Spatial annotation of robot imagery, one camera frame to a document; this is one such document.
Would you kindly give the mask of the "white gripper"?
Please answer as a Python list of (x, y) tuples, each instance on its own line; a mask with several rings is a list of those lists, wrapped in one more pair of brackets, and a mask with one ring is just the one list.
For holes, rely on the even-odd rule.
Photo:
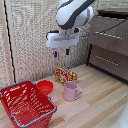
[[(76, 45), (79, 42), (80, 30), (75, 29), (72, 32), (63, 31), (50, 31), (47, 33), (46, 46), (50, 49), (54, 49), (54, 58), (57, 57), (57, 48)], [(70, 54), (70, 47), (66, 48), (66, 55)]]

